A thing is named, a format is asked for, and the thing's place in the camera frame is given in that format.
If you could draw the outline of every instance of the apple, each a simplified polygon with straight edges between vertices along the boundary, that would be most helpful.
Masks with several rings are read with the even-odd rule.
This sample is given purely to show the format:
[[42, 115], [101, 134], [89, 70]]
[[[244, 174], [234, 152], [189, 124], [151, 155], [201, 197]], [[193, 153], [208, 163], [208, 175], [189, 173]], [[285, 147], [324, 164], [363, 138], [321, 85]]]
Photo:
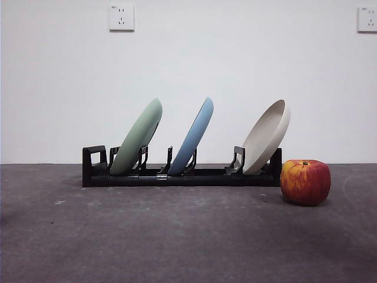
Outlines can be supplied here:
[[318, 205], [329, 195], [329, 166], [317, 160], [288, 160], [280, 174], [283, 196], [301, 205]]

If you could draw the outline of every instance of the concrete floor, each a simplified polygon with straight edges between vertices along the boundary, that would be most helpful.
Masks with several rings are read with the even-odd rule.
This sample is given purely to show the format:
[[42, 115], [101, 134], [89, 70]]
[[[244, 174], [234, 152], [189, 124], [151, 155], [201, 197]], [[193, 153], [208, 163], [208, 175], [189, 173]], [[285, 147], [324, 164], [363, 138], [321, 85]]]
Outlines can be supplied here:
[[377, 164], [332, 165], [318, 207], [276, 187], [81, 187], [1, 166], [1, 282], [377, 282]]

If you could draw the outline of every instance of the electrical outlet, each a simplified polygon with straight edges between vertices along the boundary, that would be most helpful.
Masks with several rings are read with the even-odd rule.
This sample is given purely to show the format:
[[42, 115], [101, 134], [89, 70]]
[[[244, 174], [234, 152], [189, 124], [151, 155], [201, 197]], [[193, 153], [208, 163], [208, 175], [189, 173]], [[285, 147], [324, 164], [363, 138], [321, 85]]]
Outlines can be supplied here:
[[359, 7], [358, 32], [377, 32], [377, 7]]
[[134, 5], [113, 5], [108, 9], [108, 26], [110, 31], [134, 30]]

